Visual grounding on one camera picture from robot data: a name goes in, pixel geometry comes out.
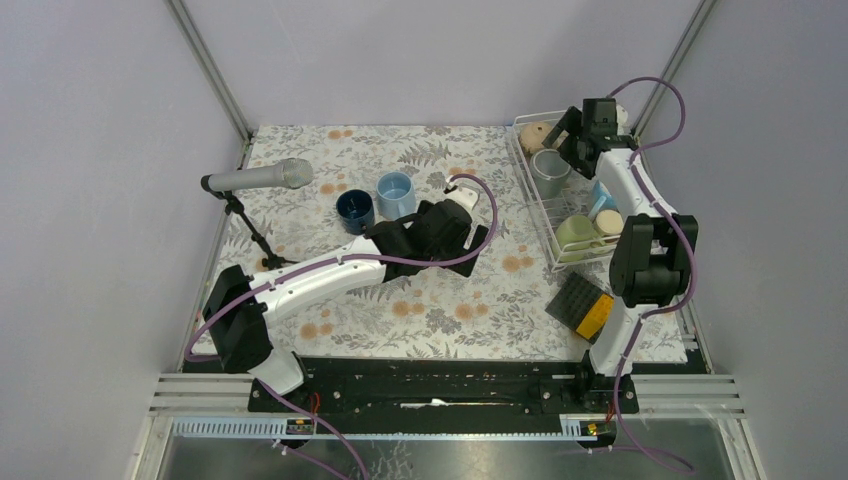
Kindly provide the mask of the grey-green cup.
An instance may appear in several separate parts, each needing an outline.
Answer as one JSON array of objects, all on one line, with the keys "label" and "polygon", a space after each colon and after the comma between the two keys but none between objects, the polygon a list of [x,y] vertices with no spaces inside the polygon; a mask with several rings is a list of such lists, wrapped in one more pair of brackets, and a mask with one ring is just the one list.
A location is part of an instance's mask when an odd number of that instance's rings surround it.
[{"label": "grey-green cup", "polygon": [[529,168],[541,200],[557,197],[572,172],[571,166],[555,149],[543,149],[534,153],[529,161]]}]

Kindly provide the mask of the light blue cup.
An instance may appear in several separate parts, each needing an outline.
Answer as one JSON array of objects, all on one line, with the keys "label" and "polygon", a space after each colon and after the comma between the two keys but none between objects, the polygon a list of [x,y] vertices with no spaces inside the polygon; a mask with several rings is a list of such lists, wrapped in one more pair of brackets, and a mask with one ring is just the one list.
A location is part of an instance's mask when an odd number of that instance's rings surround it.
[{"label": "light blue cup", "polygon": [[402,172],[389,172],[376,184],[377,207],[380,215],[394,221],[417,211],[417,199],[412,179]]}]

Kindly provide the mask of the white and blue cup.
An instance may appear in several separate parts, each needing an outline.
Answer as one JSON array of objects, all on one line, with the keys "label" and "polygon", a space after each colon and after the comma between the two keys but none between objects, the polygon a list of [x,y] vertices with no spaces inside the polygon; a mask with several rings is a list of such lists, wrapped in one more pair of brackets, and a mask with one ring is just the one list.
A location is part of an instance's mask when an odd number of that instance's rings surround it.
[{"label": "white and blue cup", "polygon": [[587,206],[589,207],[588,217],[590,220],[594,220],[603,210],[617,209],[615,200],[601,181],[596,181],[593,184],[589,192]]}]

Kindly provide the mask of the dark blue cup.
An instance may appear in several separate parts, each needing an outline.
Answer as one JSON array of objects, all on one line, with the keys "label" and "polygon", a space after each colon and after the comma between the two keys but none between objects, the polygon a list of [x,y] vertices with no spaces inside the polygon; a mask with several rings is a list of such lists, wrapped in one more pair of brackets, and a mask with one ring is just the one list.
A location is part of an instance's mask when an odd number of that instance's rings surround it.
[{"label": "dark blue cup", "polygon": [[375,223],[375,208],[371,195],[363,190],[349,190],[336,201],[336,211],[343,228],[352,235],[363,235]]}]

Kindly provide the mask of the silver microphone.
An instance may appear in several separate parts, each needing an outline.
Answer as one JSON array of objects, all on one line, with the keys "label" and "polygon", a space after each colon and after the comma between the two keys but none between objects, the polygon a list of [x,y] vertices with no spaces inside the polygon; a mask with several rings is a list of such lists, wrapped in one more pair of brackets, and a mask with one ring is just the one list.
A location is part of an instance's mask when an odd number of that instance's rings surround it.
[{"label": "silver microphone", "polygon": [[200,185],[206,192],[223,194],[239,190],[277,187],[299,189],[309,185],[313,180],[314,170],[308,161],[285,158],[271,166],[206,175],[201,178]]}]

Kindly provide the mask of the black tripod mic stand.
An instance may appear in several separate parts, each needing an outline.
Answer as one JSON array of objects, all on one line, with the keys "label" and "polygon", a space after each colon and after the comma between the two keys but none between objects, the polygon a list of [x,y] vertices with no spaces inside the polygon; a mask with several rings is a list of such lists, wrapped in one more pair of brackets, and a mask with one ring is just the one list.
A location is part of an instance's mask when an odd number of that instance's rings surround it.
[{"label": "black tripod mic stand", "polygon": [[260,248],[264,255],[261,260],[261,265],[263,267],[268,270],[276,270],[287,265],[295,264],[295,261],[288,260],[273,251],[265,236],[255,227],[245,212],[244,204],[231,191],[223,192],[221,194],[221,198],[226,202],[225,212],[227,214],[235,214],[238,216],[248,228],[251,234],[251,240]]}]

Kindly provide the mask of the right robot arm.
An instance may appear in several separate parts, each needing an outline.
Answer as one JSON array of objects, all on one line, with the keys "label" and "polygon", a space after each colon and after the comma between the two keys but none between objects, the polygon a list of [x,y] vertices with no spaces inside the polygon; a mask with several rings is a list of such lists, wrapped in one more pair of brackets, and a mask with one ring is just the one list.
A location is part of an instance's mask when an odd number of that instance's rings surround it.
[{"label": "right robot arm", "polygon": [[560,158],[584,178],[598,180],[624,217],[610,261],[614,303],[568,387],[583,410],[616,409],[646,319],[671,311],[671,302],[693,283],[698,223],[662,198],[636,140],[619,131],[615,99],[590,98],[570,107],[543,143],[551,146],[558,138]]}]

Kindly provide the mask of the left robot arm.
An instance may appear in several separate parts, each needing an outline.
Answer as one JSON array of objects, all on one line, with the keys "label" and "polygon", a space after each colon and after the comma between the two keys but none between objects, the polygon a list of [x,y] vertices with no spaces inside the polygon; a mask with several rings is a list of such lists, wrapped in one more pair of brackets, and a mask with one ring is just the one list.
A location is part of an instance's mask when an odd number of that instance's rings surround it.
[{"label": "left robot arm", "polygon": [[431,267],[468,277],[492,237],[491,228],[472,224],[460,203],[423,201],[415,213],[377,223],[312,260],[253,275],[239,265],[223,270],[202,311],[202,330],[211,336],[224,373],[254,376],[272,388],[282,408],[296,411],[309,401],[311,387],[293,348],[273,346],[272,322]]}]

